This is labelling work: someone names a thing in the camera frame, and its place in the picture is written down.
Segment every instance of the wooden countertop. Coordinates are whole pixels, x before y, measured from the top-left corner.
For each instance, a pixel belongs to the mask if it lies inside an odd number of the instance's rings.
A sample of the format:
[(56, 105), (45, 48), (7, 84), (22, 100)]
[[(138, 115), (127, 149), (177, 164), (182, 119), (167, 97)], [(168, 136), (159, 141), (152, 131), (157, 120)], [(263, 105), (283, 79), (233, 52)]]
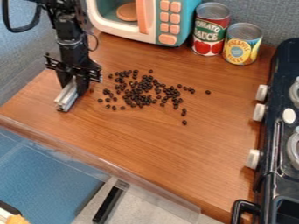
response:
[[(100, 34), (91, 58), (103, 67), (103, 84), (94, 84), (69, 113), (55, 110), (60, 91), (55, 72), (45, 70), (0, 113), (147, 179), (228, 223), (237, 199), (252, 200), (254, 172), (245, 168), (256, 147), (260, 125), (252, 121), (256, 89), (266, 83), (274, 48), (263, 46), (257, 62), (234, 66), (221, 56), (203, 57), (189, 47), (166, 48)], [(192, 86), (182, 91), (182, 116), (170, 104), (112, 111), (97, 102), (103, 88), (113, 89), (108, 75), (138, 69), (167, 85)], [(122, 105), (119, 98), (117, 105)]]

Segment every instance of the can lid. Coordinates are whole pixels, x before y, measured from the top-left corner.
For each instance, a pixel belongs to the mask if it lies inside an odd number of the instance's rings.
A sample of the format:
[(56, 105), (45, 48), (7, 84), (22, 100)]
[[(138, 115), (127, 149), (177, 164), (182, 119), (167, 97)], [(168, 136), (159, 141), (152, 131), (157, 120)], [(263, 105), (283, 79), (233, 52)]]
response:
[(201, 18), (224, 19), (230, 17), (229, 9), (222, 3), (202, 3), (196, 9)]
[(261, 29), (255, 24), (238, 23), (228, 27), (227, 33), (230, 38), (255, 40), (262, 37)]

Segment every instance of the red can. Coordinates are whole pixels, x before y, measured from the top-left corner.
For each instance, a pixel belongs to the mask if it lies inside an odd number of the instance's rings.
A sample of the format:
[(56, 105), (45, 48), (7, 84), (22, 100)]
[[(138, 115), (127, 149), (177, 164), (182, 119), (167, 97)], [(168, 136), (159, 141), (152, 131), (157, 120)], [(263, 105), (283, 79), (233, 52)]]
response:
[(202, 3), (196, 12), (192, 50), (205, 56), (222, 53), (231, 20), (229, 9), (222, 3)]

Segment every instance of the black stove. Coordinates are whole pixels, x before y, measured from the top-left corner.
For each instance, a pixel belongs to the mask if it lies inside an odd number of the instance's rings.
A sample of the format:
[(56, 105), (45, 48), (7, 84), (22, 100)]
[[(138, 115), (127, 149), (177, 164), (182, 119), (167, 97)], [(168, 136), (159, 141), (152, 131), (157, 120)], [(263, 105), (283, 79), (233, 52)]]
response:
[(261, 122), (260, 149), (250, 150), (255, 169), (255, 202), (237, 200), (232, 224), (241, 214), (253, 223), (299, 223), (299, 38), (279, 45), (272, 58), (268, 86), (260, 85), (254, 120)]

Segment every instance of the microwave button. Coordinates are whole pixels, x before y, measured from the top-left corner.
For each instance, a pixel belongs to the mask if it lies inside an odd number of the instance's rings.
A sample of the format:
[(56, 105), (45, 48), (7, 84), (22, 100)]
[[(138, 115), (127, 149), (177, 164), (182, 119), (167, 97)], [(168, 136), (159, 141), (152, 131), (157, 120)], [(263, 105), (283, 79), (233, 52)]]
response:
[(170, 26), (166, 23), (161, 23), (160, 24), (160, 31), (161, 32), (169, 32)]
[(168, 45), (168, 46), (173, 46), (177, 43), (177, 37), (168, 35), (168, 34), (161, 34), (159, 36), (159, 41), (162, 44)]
[(181, 16), (180, 16), (179, 14), (171, 14), (171, 15), (170, 15), (170, 21), (171, 21), (173, 24), (178, 25), (179, 22), (181, 22)]
[(179, 25), (178, 25), (178, 24), (172, 24), (172, 25), (170, 26), (170, 32), (171, 32), (172, 34), (176, 34), (176, 35), (178, 35), (179, 32), (180, 32), (180, 27), (179, 27)]
[(168, 12), (161, 12), (160, 13), (160, 20), (162, 22), (168, 22), (170, 20), (170, 14)]
[(170, 9), (170, 1), (161, 1), (160, 9), (163, 11), (168, 11)]
[(172, 2), (170, 6), (170, 10), (173, 12), (180, 12), (181, 11), (181, 3), (180, 2)]

